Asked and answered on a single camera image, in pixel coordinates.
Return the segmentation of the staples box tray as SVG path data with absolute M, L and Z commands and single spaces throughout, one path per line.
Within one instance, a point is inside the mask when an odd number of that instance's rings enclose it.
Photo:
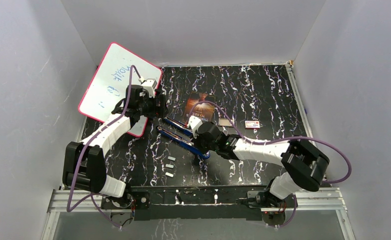
M 219 118 L 218 120 L 218 126 L 220 127 L 231 127 L 233 128 L 234 126 L 234 121 L 231 119 L 227 119 L 227 118 Z

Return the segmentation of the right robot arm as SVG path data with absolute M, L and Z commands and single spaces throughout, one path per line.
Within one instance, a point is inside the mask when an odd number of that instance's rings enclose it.
M 193 142 L 203 154 L 215 152 L 227 160 L 254 160 L 275 164 L 286 172 L 275 177 L 266 188 L 265 201 L 278 207 L 289 195 L 307 190 L 319 190 L 329 166 L 329 158 L 307 139 L 295 138 L 283 142 L 265 143 L 245 140 L 238 134 L 225 134 L 212 122 L 191 117 L 188 126 Z

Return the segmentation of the red staples box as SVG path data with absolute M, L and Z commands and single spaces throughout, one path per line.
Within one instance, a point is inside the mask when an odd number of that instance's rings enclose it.
M 244 126 L 246 129 L 259 129 L 261 127 L 258 120 L 246 120 Z

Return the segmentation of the blue stapler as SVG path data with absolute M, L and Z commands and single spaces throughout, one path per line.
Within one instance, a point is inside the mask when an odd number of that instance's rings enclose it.
M 158 125 L 156 127 L 156 130 L 158 133 L 160 133 L 163 137 L 168 138 L 169 140 L 172 140 L 176 144 L 178 144 L 183 149 L 186 149 L 187 151 L 190 151 L 194 155 L 202 158 L 202 159 L 208 159 L 210 157 L 210 153 L 206 152 L 203 153 L 201 150 L 199 150 L 195 143 L 194 143 L 194 136 L 192 131 L 186 127 L 183 123 L 176 121 L 170 117 L 165 117 L 162 119 L 163 122 L 166 124 L 169 124 L 173 128 L 175 128 L 178 132 L 186 135 L 187 137 L 190 137 L 190 139 L 186 139 L 177 133 L 173 133 L 170 130 L 167 130 L 165 127 Z

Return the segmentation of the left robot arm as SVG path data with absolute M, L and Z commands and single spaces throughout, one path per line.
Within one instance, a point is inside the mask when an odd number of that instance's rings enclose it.
M 66 146 L 62 182 L 94 194 L 113 197 L 120 208 L 133 202 L 126 183 L 106 173 L 105 158 L 117 140 L 143 117 L 164 118 L 168 114 L 166 96 L 152 87 L 132 85 L 119 100 L 107 121 L 89 137 Z

